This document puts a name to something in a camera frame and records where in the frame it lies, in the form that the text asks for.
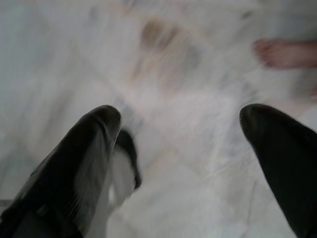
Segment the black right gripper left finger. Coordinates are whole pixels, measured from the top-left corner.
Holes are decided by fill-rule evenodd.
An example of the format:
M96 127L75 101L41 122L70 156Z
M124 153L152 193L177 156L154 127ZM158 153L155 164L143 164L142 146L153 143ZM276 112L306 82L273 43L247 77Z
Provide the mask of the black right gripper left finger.
M0 238L84 238L120 126L109 105L81 117L4 210Z

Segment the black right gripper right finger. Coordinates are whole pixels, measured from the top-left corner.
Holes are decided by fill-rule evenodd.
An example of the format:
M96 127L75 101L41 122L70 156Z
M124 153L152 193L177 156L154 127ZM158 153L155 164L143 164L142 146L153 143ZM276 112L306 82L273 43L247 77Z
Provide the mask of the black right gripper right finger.
M239 117L295 236L317 238L317 133L264 104L243 107Z

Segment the person bare foot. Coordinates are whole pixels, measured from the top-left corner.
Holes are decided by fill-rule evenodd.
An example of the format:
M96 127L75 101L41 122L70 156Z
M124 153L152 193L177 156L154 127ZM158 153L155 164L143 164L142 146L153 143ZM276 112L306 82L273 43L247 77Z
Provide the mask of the person bare foot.
M254 52L263 65L269 68L317 67L317 41L261 39L254 43Z

